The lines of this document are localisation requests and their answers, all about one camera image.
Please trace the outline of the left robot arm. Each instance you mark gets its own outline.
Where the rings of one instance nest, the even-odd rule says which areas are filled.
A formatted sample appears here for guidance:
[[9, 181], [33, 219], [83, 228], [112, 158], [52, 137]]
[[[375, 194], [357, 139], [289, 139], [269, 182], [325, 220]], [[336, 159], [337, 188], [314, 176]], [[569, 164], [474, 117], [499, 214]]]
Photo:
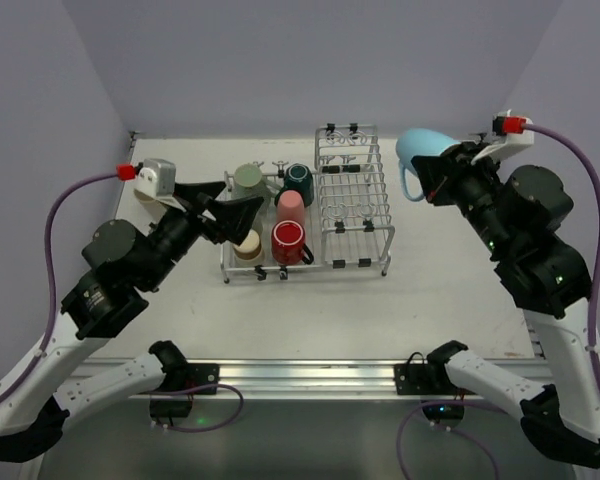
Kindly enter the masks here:
[[187, 360], [170, 341], [157, 341], [128, 363], [86, 380], [69, 376], [148, 307], [191, 246], [244, 241], [263, 199], [221, 201], [222, 181], [178, 184], [172, 204], [142, 233], [110, 220], [82, 255], [89, 269], [60, 303], [40, 343], [0, 381], [0, 462], [25, 463], [55, 446], [63, 433], [130, 396], [184, 396], [197, 391]]

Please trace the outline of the cream brown cup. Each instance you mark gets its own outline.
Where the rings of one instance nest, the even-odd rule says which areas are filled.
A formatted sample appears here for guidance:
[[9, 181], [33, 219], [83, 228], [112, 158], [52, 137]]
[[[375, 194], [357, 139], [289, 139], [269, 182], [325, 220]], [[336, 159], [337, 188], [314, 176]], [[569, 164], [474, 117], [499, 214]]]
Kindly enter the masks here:
[[255, 267], [262, 265], [265, 261], [265, 252], [259, 233], [253, 229], [249, 230], [244, 241], [233, 244], [235, 264], [239, 267]]

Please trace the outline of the tall beige cup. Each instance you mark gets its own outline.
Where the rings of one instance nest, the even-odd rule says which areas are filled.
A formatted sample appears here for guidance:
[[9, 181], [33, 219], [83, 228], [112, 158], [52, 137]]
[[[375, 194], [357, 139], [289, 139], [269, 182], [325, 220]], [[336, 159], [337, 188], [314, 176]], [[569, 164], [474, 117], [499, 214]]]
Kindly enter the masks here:
[[147, 212], [153, 211], [157, 206], [158, 202], [151, 196], [148, 196], [140, 191], [133, 191], [134, 198]]

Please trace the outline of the light blue mug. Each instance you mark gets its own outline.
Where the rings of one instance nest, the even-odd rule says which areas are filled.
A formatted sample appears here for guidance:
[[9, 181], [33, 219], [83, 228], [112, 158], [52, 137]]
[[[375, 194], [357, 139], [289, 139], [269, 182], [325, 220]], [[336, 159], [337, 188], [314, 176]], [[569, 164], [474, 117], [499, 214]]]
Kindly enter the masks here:
[[406, 174], [410, 172], [418, 177], [413, 159], [419, 156], [439, 156], [459, 143], [459, 140], [444, 133], [425, 128], [408, 129], [397, 139], [395, 152], [398, 158], [399, 179], [402, 193], [407, 200], [419, 202], [424, 199], [423, 192], [414, 195], [408, 188]]

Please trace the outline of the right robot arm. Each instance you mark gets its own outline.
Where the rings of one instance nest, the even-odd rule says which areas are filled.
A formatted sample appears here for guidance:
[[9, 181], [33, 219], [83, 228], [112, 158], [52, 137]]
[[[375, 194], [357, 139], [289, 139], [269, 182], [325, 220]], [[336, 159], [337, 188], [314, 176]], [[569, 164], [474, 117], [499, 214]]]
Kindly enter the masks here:
[[426, 362], [438, 383], [477, 394], [519, 422], [545, 457], [600, 468], [600, 393], [589, 356], [593, 283], [586, 262], [556, 231], [574, 202], [551, 170], [523, 165], [506, 181], [471, 142], [412, 165], [428, 203], [456, 206], [487, 247], [495, 273], [543, 348], [551, 382], [513, 374], [452, 340]]

